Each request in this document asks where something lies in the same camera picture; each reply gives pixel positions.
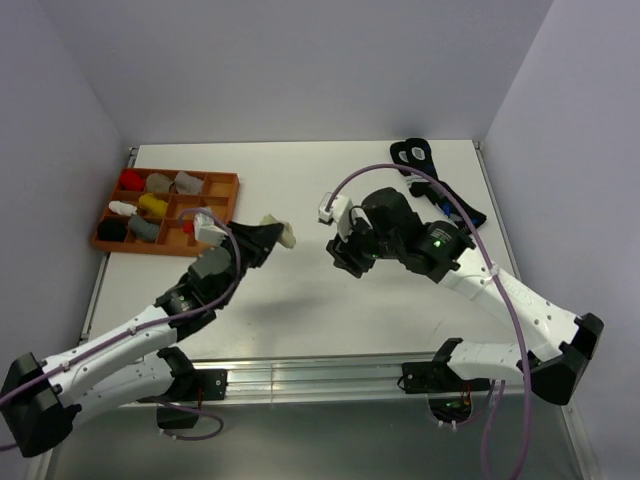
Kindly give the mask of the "cream ankle sock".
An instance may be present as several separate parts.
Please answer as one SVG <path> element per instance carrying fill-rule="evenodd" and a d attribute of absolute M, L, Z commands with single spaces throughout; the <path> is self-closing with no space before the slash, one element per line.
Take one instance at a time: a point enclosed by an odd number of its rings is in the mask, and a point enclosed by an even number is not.
<path fill-rule="evenodd" d="M 281 233 L 277 242 L 286 249 L 293 249 L 296 246 L 296 237 L 294 230 L 289 222 L 279 220 L 271 214 L 265 215 L 261 221 L 261 225 L 280 225 L 282 227 Z"/>

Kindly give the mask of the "mauve sock with red stripe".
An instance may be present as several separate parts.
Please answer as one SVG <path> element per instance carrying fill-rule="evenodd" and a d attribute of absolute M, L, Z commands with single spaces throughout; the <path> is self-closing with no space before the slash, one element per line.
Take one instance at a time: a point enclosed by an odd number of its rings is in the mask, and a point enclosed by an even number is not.
<path fill-rule="evenodd" d="M 175 191 L 183 195 L 200 195 L 204 180 L 185 171 L 179 171 L 173 182 Z"/>

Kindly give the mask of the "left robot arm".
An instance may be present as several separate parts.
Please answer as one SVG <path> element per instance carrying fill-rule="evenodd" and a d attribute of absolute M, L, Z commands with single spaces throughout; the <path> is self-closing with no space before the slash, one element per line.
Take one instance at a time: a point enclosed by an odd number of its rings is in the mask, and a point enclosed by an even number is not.
<path fill-rule="evenodd" d="M 287 223 L 231 222 L 220 245 L 129 321 L 46 359 L 15 359 L 1 388 L 1 416 L 13 437 L 8 447 L 36 457 L 87 420 L 132 402 L 182 411 L 189 419 L 178 428 L 191 427 L 199 413 L 186 404 L 202 380 L 178 344 L 213 322 L 247 271 L 261 267 L 278 244 L 295 245 Z"/>

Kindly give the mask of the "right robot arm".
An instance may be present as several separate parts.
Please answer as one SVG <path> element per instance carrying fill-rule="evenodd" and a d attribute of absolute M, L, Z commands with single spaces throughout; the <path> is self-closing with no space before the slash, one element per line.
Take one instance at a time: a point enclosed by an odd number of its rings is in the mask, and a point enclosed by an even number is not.
<path fill-rule="evenodd" d="M 396 260 L 522 331 L 522 344 L 447 340 L 432 361 L 438 386 L 452 390 L 477 379 L 519 382 L 527 360 L 532 392 L 551 404 L 568 404 L 603 333 L 600 318 L 565 310 L 497 264 L 487 264 L 468 234 L 447 221 L 422 221 L 391 187 L 368 195 L 362 216 L 354 208 L 348 197 L 332 194 L 318 208 L 320 222 L 337 228 L 327 244 L 336 268 L 359 278 L 378 260 Z"/>

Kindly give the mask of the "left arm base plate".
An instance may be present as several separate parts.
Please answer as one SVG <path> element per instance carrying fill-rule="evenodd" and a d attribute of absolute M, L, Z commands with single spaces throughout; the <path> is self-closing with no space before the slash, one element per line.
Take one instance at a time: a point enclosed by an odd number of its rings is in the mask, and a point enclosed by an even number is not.
<path fill-rule="evenodd" d="M 170 398 L 181 402 L 221 401 L 225 398 L 227 383 L 225 369 L 196 369 L 177 380 Z"/>

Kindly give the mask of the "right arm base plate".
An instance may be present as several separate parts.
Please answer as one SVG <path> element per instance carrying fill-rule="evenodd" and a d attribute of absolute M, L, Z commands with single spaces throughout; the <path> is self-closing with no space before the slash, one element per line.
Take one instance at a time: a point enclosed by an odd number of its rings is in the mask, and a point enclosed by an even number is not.
<path fill-rule="evenodd" d="M 397 386 L 407 394 L 473 393 L 488 391 L 486 378 L 463 380 L 448 366 L 432 361 L 405 362 Z"/>

